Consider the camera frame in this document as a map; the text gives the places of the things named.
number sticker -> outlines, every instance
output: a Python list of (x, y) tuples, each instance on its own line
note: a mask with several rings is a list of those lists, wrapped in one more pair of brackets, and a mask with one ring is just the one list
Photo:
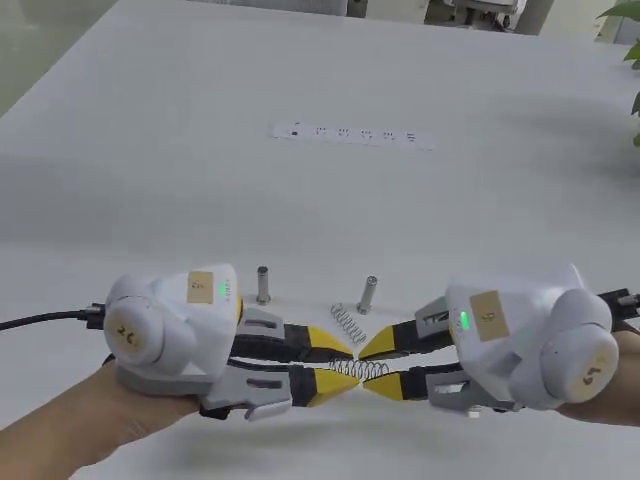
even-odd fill
[(189, 272), (187, 278), (187, 303), (213, 304), (212, 272)]
[(113, 318), (105, 325), (105, 330), (124, 353), (135, 355), (142, 350), (142, 339), (124, 317)]
[(510, 335), (497, 291), (474, 295), (469, 299), (469, 303), (481, 342), (490, 342)]
[(598, 377), (607, 370), (610, 363), (609, 353), (605, 348), (600, 349), (591, 357), (573, 385), (571, 393), (575, 401), (586, 402), (594, 396), (593, 388), (601, 384), (597, 381)]

gray gripper bracket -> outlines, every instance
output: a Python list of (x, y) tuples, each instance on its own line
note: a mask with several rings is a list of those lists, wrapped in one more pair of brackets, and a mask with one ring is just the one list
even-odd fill
[(289, 372), (263, 372), (228, 365), (215, 383), (207, 375), (168, 377), (131, 367), (116, 367), (117, 380), (127, 388), (153, 396), (197, 395), (206, 410), (246, 408), (247, 420), (284, 413), (291, 407)]
[(426, 375), (427, 398), (436, 408), (466, 413), (476, 407), (517, 412), (522, 405), (493, 398), (464, 370)]
[(208, 395), (201, 398), (207, 409), (241, 406), (247, 409), (247, 420), (279, 415), (292, 405), (289, 372), (249, 370), (227, 366)]
[(242, 314), (236, 336), (249, 335), (284, 340), (284, 320), (272, 313), (247, 308)]
[(116, 379), (131, 390), (154, 396), (206, 395), (213, 386), (213, 379), (204, 374), (176, 378), (117, 363)]
[(415, 313), (414, 318), (418, 323), (439, 323), (447, 320), (449, 318), (447, 299), (439, 297), (428, 303)]

gray plastic part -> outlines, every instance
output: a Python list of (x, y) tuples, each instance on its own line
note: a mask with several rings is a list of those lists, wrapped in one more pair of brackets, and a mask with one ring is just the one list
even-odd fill
[(156, 396), (207, 395), (213, 385), (208, 375), (176, 378), (122, 365), (116, 365), (116, 379), (131, 390)]
[(449, 328), (448, 318), (447, 301), (444, 297), (440, 297), (422, 307), (415, 314), (418, 339), (422, 340), (447, 330)]
[(445, 297), (436, 298), (415, 313), (417, 322), (437, 323), (449, 318), (449, 307)]
[(291, 405), (289, 372), (262, 372), (227, 366), (215, 383), (207, 375), (181, 375), (179, 378), (116, 366), (118, 382), (145, 395), (197, 395), (206, 410), (242, 407), (250, 414), (268, 405)]
[[(429, 403), (444, 410), (467, 412), (474, 407), (480, 406), (517, 412), (522, 408), (522, 405), (514, 402), (496, 400), (463, 370), (426, 375), (425, 379)], [(456, 392), (443, 393), (438, 388), (461, 384), (461, 390)]]
[(265, 405), (291, 403), (289, 372), (261, 372), (229, 365), (201, 402), (207, 410), (242, 405), (249, 411)]
[(256, 335), (284, 340), (284, 320), (272, 313), (247, 308), (242, 314), (236, 335)]

power strip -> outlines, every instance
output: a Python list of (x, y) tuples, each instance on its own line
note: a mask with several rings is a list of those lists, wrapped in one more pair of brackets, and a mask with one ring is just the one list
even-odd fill
[(286, 140), (319, 140), (327, 143), (401, 147), (432, 150), (431, 137), (424, 133), (401, 130), (371, 130), (366, 128), (338, 128), (305, 125), (300, 122), (276, 125), (271, 136)]

plant leaf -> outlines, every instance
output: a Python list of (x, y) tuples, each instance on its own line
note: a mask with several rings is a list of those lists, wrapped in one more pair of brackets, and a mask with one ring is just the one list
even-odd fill
[(626, 62), (627, 60), (640, 60), (640, 43), (636, 43), (629, 49), (624, 57), (624, 61)]
[(598, 18), (602, 17), (625, 17), (638, 22), (640, 21), (640, 1), (626, 2), (616, 5), (604, 12)]
[(635, 115), (640, 112), (640, 92), (636, 94), (636, 99), (633, 101), (633, 107), (631, 108), (631, 115)]

